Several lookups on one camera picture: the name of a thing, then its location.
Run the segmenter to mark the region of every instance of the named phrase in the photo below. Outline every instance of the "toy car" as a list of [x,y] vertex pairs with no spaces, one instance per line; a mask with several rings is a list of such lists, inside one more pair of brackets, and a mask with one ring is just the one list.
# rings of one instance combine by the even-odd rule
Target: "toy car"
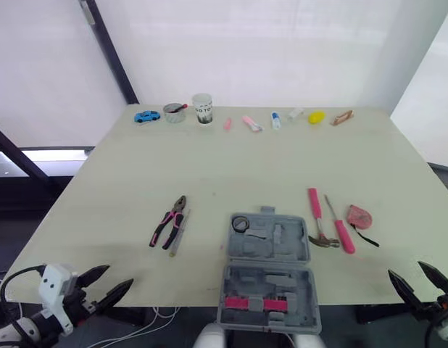
[[138,114],[136,114],[136,116],[134,117],[134,122],[138,122],[138,123],[142,123],[142,122],[148,122],[148,121],[156,121],[160,118],[161,116],[159,115],[158,111],[144,111],[144,112],[139,112]]

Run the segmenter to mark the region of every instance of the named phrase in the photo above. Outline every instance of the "table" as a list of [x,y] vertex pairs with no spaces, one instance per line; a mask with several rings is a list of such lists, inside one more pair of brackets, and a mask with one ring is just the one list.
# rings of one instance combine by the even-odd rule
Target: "table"
[[[10,272],[43,262],[63,262],[79,272],[109,264],[89,288],[99,299],[115,284],[134,278],[121,306],[217,306],[226,241],[233,212],[276,213],[305,218],[315,235],[307,189],[327,193],[337,214],[350,204],[373,215],[365,234],[380,249],[350,231],[355,255],[310,245],[321,305],[401,302],[389,282],[391,268],[426,301],[439,295],[417,261],[448,277],[448,191],[429,166],[379,109],[357,108],[352,120],[328,124],[345,109],[323,108],[326,120],[310,125],[282,115],[270,128],[268,108],[216,107],[215,121],[199,126],[192,108],[186,121],[135,124],[133,116],[159,106],[130,105],[90,155]],[[266,129],[252,133],[249,115]],[[223,130],[231,117],[232,128]],[[153,230],[175,200],[185,194],[190,218],[176,257],[148,246]],[[322,199],[323,225],[334,236]],[[164,239],[169,234],[162,234]],[[9,296],[39,302],[37,274],[17,278]]]

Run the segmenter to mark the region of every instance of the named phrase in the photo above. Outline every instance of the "toolbox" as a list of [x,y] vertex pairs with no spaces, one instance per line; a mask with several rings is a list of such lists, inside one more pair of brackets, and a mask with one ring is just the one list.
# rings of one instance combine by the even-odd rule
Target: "toolbox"
[[217,322],[232,330],[318,334],[320,313],[304,219],[260,214],[231,217]]

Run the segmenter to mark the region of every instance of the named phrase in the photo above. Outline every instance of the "white window blind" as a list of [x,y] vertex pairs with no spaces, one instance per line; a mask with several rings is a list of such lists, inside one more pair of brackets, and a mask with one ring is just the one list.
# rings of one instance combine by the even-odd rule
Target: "white window blind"
[[391,118],[427,162],[448,167],[448,15]]
[[124,107],[77,0],[0,1],[0,130],[11,141],[93,146]]
[[98,4],[143,103],[207,92],[217,105],[388,111],[448,10],[448,0]]

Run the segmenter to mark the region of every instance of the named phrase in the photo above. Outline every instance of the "small tin container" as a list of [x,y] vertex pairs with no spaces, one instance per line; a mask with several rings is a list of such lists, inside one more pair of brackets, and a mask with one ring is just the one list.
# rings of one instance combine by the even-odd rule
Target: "small tin container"
[[179,123],[186,119],[186,112],[185,109],[180,109],[177,112],[173,112],[177,108],[181,107],[182,104],[179,103],[171,103],[168,105],[165,105],[163,107],[163,112],[165,113],[165,119],[169,123]]

